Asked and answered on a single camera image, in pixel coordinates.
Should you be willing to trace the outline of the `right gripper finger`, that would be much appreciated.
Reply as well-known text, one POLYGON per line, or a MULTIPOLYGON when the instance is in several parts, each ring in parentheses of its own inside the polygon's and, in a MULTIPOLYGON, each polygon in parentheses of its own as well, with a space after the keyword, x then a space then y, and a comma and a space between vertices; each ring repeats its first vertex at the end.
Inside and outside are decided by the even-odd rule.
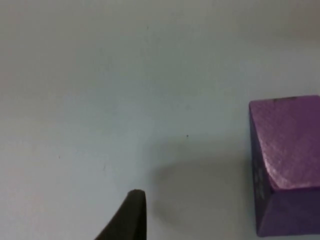
POLYGON ((115 215, 95 239, 146 240, 146 193, 141 189, 129 191, 115 215))

